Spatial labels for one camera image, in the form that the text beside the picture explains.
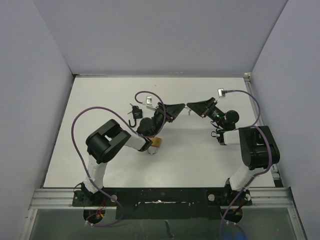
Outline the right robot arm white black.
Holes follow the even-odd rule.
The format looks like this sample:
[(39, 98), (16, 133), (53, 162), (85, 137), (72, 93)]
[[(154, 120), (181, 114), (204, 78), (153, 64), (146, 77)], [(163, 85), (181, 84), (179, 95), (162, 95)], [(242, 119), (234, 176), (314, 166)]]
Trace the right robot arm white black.
[(279, 162), (280, 152), (268, 126), (236, 128), (236, 123), (240, 120), (238, 112), (223, 112), (217, 107), (217, 103), (212, 97), (186, 105), (201, 118), (208, 117), (212, 124), (216, 124), (214, 133), (220, 145), (240, 146), (242, 163), (227, 180), (226, 185), (229, 188), (222, 192), (223, 200), (233, 205), (241, 198), (242, 189), (247, 189), (254, 178)]

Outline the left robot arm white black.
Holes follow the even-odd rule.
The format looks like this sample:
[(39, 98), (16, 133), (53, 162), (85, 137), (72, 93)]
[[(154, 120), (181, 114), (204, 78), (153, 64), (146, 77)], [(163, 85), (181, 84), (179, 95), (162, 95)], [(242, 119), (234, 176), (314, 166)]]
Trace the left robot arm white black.
[(139, 123), (137, 134), (130, 134), (120, 124), (111, 119), (94, 131), (86, 139), (88, 152), (89, 175), (83, 181), (81, 190), (84, 200), (95, 206), (100, 203), (103, 180), (106, 166), (123, 147), (129, 147), (138, 152), (147, 151), (149, 148), (158, 148), (161, 139), (156, 134), (163, 127), (163, 123), (173, 122), (185, 108), (184, 103), (165, 104), (160, 102), (155, 108), (153, 117), (144, 117)]

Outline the brass padlock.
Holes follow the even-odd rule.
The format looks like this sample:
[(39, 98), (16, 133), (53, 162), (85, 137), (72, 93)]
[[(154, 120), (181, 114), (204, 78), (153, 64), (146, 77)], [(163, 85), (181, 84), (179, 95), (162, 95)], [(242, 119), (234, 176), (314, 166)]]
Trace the brass padlock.
[(151, 137), (150, 140), (152, 141), (152, 144), (147, 149), (147, 152), (150, 155), (155, 155), (158, 152), (158, 149), (161, 147), (162, 139), (159, 137)]

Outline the black padlock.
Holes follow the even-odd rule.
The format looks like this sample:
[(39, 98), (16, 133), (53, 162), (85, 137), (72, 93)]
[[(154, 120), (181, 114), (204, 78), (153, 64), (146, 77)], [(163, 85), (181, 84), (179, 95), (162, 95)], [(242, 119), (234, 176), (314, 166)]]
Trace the black padlock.
[(130, 119), (128, 120), (128, 124), (131, 128), (134, 128), (137, 125), (137, 120), (143, 118), (143, 110), (139, 109), (135, 114), (132, 114), (132, 117), (133, 117), (134, 124), (131, 123)]

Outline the black-headed keys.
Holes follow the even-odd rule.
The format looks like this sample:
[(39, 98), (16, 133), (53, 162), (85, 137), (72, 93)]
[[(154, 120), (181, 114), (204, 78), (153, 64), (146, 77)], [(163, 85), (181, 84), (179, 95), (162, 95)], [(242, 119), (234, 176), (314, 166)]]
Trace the black-headed keys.
[(130, 106), (131, 106), (131, 111), (128, 112), (127, 114), (135, 114), (140, 108), (137, 106), (137, 105), (133, 105), (132, 103), (130, 103)]

